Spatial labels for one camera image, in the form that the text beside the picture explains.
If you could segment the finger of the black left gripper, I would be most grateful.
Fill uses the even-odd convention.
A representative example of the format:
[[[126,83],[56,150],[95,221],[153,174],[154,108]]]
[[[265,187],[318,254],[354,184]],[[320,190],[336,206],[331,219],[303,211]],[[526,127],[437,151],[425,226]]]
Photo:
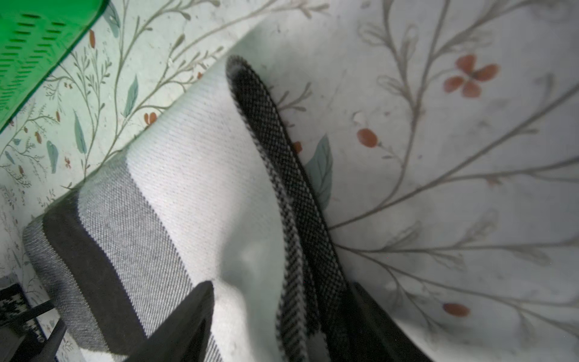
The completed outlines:
[[[54,309],[44,302],[8,321],[9,361],[58,361],[57,352],[63,342],[66,324],[59,319],[47,335],[39,327],[38,317]]]

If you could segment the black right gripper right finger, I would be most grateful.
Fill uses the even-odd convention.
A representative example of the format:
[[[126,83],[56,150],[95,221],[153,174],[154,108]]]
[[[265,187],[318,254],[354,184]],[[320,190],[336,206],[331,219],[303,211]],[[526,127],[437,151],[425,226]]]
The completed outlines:
[[[431,362],[357,282],[345,294],[345,319],[351,360]]]

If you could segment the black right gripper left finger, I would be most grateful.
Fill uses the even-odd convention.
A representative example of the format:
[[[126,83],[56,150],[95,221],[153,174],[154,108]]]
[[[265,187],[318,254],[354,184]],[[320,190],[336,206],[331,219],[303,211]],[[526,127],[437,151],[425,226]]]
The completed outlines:
[[[197,285],[129,361],[202,361],[214,314],[214,286]]]

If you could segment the grey black checked scarf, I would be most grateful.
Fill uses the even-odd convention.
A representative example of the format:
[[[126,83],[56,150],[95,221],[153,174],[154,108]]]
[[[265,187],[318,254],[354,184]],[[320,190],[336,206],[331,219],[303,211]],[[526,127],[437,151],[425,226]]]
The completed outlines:
[[[202,361],[347,361],[348,289],[278,111],[250,65],[218,62],[24,230],[87,361],[169,361],[187,297]]]

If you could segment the small houndstooth scarf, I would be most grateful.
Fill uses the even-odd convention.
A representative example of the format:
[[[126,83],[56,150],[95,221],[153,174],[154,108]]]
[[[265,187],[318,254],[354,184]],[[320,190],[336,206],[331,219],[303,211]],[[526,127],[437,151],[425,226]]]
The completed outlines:
[[[32,307],[19,284],[12,284],[1,290],[1,325],[7,324],[18,315],[31,310]],[[33,335],[33,342],[44,343],[46,336],[36,319],[30,319],[23,325],[26,332]]]

